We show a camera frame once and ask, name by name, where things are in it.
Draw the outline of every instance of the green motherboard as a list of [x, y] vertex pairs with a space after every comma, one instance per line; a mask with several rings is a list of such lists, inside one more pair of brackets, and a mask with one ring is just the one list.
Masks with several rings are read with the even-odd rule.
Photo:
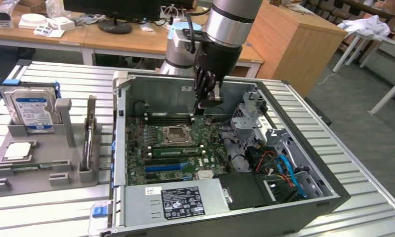
[[216, 132], [211, 138], [219, 125], [212, 121], [212, 117], [195, 116], [192, 125], [151, 126], [143, 118], [128, 118], [128, 185], [195, 180], [203, 170], [227, 172], [227, 153]]

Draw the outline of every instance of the monitor stand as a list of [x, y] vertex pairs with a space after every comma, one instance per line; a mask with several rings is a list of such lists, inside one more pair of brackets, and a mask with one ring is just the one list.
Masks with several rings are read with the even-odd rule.
[[99, 28], [112, 34], [128, 34], [132, 31], [132, 26], [127, 22], [118, 21], [115, 17], [112, 21], [104, 20], [99, 22]]

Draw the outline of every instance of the power supply label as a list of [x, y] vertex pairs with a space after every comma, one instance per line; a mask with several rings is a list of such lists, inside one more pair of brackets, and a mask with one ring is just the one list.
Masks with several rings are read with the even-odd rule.
[[204, 215], [198, 187], [162, 190], [160, 194], [167, 220]]

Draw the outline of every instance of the computer monitor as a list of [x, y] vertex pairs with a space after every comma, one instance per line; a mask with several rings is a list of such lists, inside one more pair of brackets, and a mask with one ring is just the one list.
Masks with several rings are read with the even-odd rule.
[[159, 19], [162, 0], [63, 0], [64, 9], [87, 14], [103, 14], [114, 17], [112, 21], [99, 22], [99, 28], [114, 34], [127, 34], [132, 26], [119, 19]]

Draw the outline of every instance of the white table leg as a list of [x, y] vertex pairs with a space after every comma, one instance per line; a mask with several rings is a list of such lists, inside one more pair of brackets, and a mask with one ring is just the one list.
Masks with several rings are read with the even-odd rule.
[[338, 72], [339, 68], [342, 67], [342, 64], [343, 64], [346, 58], [349, 57], [349, 55], [350, 55], [357, 43], [359, 42], [359, 40], [361, 40], [361, 36], [357, 35], [353, 42], [351, 42], [351, 44], [350, 44], [350, 46], [349, 46], [349, 48], [347, 48], [347, 50], [345, 51], [345, 54], [343, 54], [342, 58], [339, 59], [337, 65], [335, 65], [335, 67], [333, 69], [334, 73]]
[[258, 71], [259, 71], [259, 68], [260, 68], [260, 63], [252, 63], [251, 67], [248, 68], [246, 77], [247, 78], [255, 78], [256, 74], [258, 74]]
[[358, 46], [358, 48], [355, 49], [355, 52], [353, 53], [350, 59], [346, 62], [346, 65], [350, 66], [350, 64], [353, 63], [355, 57], [358, 56], [358, 53], [361, 52], [361, 50], [365, 48], [366, 44], [367, 44], [369, 40], [363, 39], [361, 45]]
[[371, 55], [374, 55], [374, 53], [378, 51], [378, 48], [379, 48], [379, 46], [382, 45], [382, 42], [383, 42], [383, 41], [379, 41], [379, 42], [377, 43], [377, 46], [375, 46], [375, 47], [373, 48], [373, 50], [370, 51], [369, 55], [366, 56], [366, 58], [365, 58], [365, 60], [363, 60], [363, 62], [362, 62], [362, 64], [361, 64], [361, 68], [363, 68], [363, 67], [366, 66], [366, 63], [367, 63], [367, 61], [369, 61]]
[[395, 96], [395, 86], [393, 89], [389, 91], [389, 93], [385, 95], [379, 103], [375, 105], [375, 107], [371, 109], [370, 113], [374, 115], [381, 108], [385, 106], [385, 104], [389, 102], [389, 100]]
[[81, 48], [81, 56], [84, 59], [84, 65], [93, 66], [93, 49], [92, 48]]

